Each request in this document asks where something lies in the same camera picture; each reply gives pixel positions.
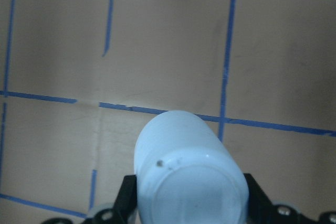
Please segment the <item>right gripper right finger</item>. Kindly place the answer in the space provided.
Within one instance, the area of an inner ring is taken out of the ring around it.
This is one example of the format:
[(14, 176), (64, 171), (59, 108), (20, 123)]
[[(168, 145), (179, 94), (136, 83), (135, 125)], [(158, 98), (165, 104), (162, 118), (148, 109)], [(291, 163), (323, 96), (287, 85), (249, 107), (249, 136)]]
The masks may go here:
[(253, 178), (252, 174), (244, 173), (244, 177), (249, 191), (247, 223), (271, 223), (271, 214), (274, 208), (273, 203)]

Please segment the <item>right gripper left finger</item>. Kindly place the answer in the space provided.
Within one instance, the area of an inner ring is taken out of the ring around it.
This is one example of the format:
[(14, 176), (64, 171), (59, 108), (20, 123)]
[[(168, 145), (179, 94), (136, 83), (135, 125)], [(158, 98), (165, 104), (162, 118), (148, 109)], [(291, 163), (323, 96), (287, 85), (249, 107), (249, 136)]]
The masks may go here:
[(137, 205), (136, 175), (126, 175), (112, 208), (112, 223), (135, 223)]

